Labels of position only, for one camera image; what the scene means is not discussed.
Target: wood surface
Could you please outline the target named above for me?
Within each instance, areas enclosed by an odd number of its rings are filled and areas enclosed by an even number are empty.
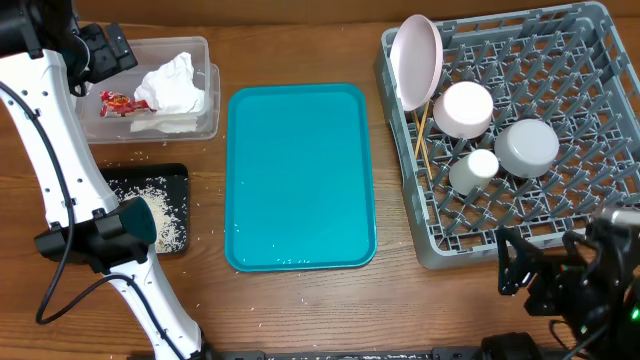
[[[125,27],[130,39],[204,36],[211,60],[220,68],[223,110],[213,140],[91,147],[101,166],[181,162],[188,167],[191,246],[184,256],[165,257],[161,263],[187,312],[219,349],[427,349],[477,345],[485,336],[512,331],[527,331],[539,344],[555,346],[547,329],[549,319],[531,318],[523,309],[526,292],[515,297],[498,294],[497,263],[430,271],[416,260],[398,158],[373,72],[380,35],[396,25]],[[640,64],[640,20],[619,19],[617,25],[633,62]],[[323,82],[349,82],[366,96],[378,252],[360,269],[236,273],[223,250],[229,99],[250,86]],[[131,155],[140,151],[145,160],[131,162]],[[42,258],[33,245],[33,237],[46,226],[41,194],[4,107],[0,154],[0,357],[123,359],[149,353],[142,329],[109,286],[55,323],[35,324],[56,264]],[[88,267],[68,266],[49,313],[98,278]]]
[[[569,4],[573,0],[109,0],[76,1],[82,20],[163,26],[338,24],[433,20]],[[602,0],[612,16],[640,16],[640,2]]]

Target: white cloth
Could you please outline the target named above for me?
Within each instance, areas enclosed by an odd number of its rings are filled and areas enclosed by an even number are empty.
[[[145,75],[134,94],[136,101],[146,100],[155,115],[195,113],[204,107],[204,91],[193,85],[191,54],[183,52],[158,70]],[[196,130],[197,118],[185,116],[171,120],[138,120],[131,132],[156,129],[165,133]]]

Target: clear plastic container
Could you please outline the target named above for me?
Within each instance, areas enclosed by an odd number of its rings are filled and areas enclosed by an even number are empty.
[[[119,142],[152,142],[208,140],[218,131],[220,115],[220,73],[218,67],[209,62],[209,45],[203,37],[144,39],[129,41],[138,60],[138,66],[120,73],[88,89],[87,96],[76,101],[76,114],[90,144]],[[140,115],[123,118],[101,118],[101,91],[114,91],[133,98],[136,88],[144,76],[173,60],[182,52],[191,54],[194,75],[193,83],[205,91],[205,106],[200,112],[172,115]],[[156,129],[131,132],[134,121],[180,120],[195,117],[193,132],[165,133]]]

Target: plastic bin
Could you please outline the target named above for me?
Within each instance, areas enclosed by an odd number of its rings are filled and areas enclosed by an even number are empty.
[[[436,23],[444,47],[438,98],[467,80],[494,98],[490,128],[472,140],[438,131],[431,116],[424,140],[433,179],[414,156],[415,122],[402,111],[389,54],[397,28],[384,32],[375,64],[385,119],[403,178],[416,255],[440,269],[497,259],[495,230],[507,226],[540,248],[584,231],[599,207],[640,208],[640,83],[605,7],[577,3]],[[418,109],[420,117],[424,107]],[[452,164],[523,118],[551,125],[560,152],[536,179],[498,172],[467,196],[448,182]]]
[[[83,98],[76,101],[76,114],[87,141],[90,144],[119,142],[152,142],[180,140],[208,140],[218,131],[220,115],[220,73],[218,67],[209,62],[209,46],[203,37],[143,39],[129,41],[138,60],[138,66],[120,73],[88,89]],[[150,71],[173,60],[182,52],[191,54],[194,67],[194,85],[205,91],[205,106],[200,112],[172,115],[141,115],[123,118],[101,118],[101,91],[114,91],[133,97],[136,88]],[[164,133],[159,130],[131,132],[133,121],[176,120],[185,117],[197,118],[193,132]]]

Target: drying rack grid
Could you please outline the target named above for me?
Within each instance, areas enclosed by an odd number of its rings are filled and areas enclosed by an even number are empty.
[[[516,229],[536,246],[561,245],[602,206],[640,203],[638,79],[611,17],[598,3],[436,24],[444,65],[432,104],[459,81],[483,85],[494,99],[489,129],[471,140],[440,132],[428,115],[424,140],[433,174],[414,156],[413,116],[403,113],[389,60],[397,28],[382,36],[375,71],[403,176],[416,252],[428,268],[495,259],[494,230]],[[418,117],[424,107],[418,109]],[[450,166],[479,148],[493,150],[500,131],[524,118],[551,125],[560,151],[547,174],[519,179],[503,169],[481,190],[456,193]]]

